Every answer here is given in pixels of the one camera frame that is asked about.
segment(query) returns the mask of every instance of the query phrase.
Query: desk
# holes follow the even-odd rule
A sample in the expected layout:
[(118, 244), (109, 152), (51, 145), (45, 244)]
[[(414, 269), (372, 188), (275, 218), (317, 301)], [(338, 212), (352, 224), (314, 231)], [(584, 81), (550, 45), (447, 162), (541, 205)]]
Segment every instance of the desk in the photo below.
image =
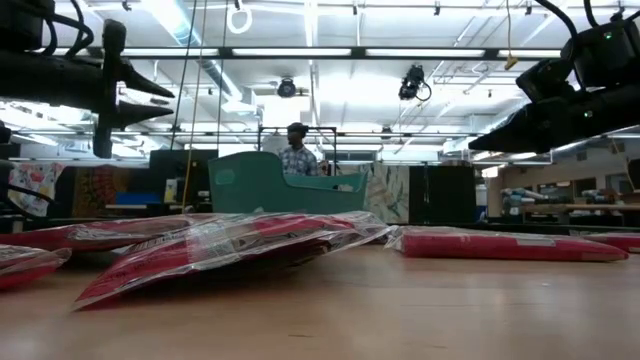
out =
[(523, 205), (522, 215), (526, 213), (557, 214), (560, 224), (569, 224), (569, 213), (574, 210), (587, 211), (640, 211), (640, 205), (625, 204), (540, 204)]
[(96, 276), (0, 294), (3, 359), (636, 360), (640, 257), (403, 259), (379, 246), (288, 276), (69, 313)]

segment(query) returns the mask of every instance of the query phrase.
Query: red package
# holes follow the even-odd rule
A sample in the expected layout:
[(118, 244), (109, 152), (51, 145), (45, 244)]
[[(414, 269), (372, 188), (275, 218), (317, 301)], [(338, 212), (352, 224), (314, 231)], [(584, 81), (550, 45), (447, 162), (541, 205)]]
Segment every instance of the red package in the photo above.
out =
[(310, 250), (346, 249), (390, 234), (374, 215), (217, 215), (208, 221), (132, 246), (78, 297), (76, 309), (160, 279), (220, 268), (244, 260)]
[(50, 252), (23, 246), (0, 245), (0, 290), (31, 282), (53, 272), (71, 256), (71, 250)]
[(581, 237), (614, 246), (630, 253), (640, 253), (640, 233), (603, 233), (582, 235)]
[(0, 244), (45, 250), (70, 248), (74, 252), (105, 251), (151, 240), (211, 216), (211, 214), (172, 215), (68, 225), (17, 234), (3, 234), (0, 235)]
[(403, 227), (402, 236), (387, 246), (408, 257), (550, 261), (615, 261), (629, 257), (615, 247), (577, 237), (450, 227)]

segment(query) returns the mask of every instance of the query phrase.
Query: plaid shirt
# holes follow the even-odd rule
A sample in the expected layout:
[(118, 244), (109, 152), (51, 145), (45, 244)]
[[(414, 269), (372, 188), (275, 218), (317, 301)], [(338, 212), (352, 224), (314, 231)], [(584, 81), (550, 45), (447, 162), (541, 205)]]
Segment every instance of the plaid shirt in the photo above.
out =
[(280, 152), (280, 160), (282, 170), (287, 175), (318, 176), (316, 156), (304, 146), (299, 150), (287, 147)]

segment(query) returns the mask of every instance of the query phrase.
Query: white ring handle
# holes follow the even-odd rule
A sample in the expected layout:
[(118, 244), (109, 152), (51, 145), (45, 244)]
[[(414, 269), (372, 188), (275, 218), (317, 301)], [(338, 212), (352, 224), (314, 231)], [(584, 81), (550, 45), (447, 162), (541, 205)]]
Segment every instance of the white ring handle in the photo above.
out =
[[(242, 27), (240, 28), (237, 28), (235, 25), (233, 25), (233, 15), (238, 13), (245, 13), (247, 16), (247, 20), (245, 21), (244, 25), (242, 25)], [(240, 10), (229, 11), (229, 13), (227, 14), (227, 27), (229, 28), (229, 31), (231, 31), (234, 34), (245, 33), (247, 30), (249, 30), (252, 24), (253, 24), (253, 15), (251, 14), (251, 9), (247, 7), (243, 7)]]

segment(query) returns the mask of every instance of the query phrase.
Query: green container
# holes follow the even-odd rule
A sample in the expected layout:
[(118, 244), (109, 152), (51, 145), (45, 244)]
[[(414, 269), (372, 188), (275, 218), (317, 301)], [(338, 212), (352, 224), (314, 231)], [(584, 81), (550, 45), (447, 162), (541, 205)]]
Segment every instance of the green container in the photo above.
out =
[(209, 181), (217, 213), (356, 211), (363, 209), (367, 190), (366, 174), (285, 176), (278, 156), (257, 151), (210, 160)]

